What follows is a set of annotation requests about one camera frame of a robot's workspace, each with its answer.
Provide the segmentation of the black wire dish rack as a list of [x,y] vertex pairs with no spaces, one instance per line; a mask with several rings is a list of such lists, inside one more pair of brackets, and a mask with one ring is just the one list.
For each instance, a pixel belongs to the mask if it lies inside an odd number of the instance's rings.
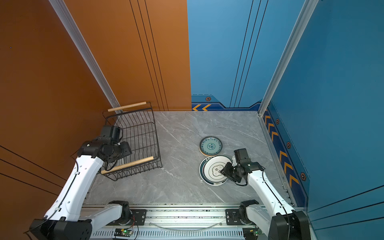
[[119,144],[128,144],[131,154],[111,164],[104,164],[101,175],[117,181],[163,167],[156,120],[150,102],[108,109],[103,116],[107,125],[121,129]]

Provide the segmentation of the grey green plate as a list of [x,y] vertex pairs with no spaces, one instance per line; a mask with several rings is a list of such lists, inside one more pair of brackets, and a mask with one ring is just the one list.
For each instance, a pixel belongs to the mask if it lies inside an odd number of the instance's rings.
[[207,155],[218,155],[222,149],[222,141],[214,136],[207,136],[199,143],[199,149]]

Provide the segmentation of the orange plate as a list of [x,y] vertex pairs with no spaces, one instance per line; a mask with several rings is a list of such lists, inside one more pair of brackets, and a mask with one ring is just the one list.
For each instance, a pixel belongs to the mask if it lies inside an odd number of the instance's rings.
[[202,155],[204,155],[204,156],[206,156],[206,157],[214,157],[215,155],[207,155],[207,154],[205,154],[204,152],[202,152],[200,149],[199,149],[199,151],[200,151],[200,153],[202,154]]

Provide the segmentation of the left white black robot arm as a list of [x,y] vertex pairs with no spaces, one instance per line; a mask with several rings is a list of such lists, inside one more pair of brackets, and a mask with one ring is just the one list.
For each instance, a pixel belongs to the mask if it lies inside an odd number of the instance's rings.
[[88,240],[91,234],[113,221],[123,224],[132,219],[127,201],[113,201],[94,212],[85,220],[80,219],[81,209],[93,180],[102,166],[116,164],[132,151],[122,141],[122,129],[103,126],[101,134],[94,140],[82,144],[72,170],[61,193],[42,219],[33,220],[25,232],[38,240]]

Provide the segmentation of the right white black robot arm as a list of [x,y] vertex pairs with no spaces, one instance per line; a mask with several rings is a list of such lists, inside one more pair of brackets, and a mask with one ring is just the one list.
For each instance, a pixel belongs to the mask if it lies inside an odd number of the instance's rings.
[[261,208],[255,200],[241,202],[241,220],[245,224],[255,224],[269,240],[310,240],[308,217],[284,200],[269,181],[265,168],[252,162],[246,149],[235,150],[234,156],[236,165],[227,163],[221,173],[236,184],[245,180],[264,205]]

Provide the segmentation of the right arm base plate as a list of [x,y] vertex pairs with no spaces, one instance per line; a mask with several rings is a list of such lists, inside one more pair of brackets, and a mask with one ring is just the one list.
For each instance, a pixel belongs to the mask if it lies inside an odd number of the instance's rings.
[[247,208],[243,214],[239,209],[226,209],[226,224],[228,226],[268,226],[269,215],[260,208]]

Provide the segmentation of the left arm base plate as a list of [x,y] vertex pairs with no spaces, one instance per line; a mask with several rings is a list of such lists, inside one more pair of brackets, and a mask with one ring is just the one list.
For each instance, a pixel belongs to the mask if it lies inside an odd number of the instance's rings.
[[144,226],[147,216],[147,210],[145,209],[136,209],[131,210],[131,218],[126,221],[119,223],[120,226]]

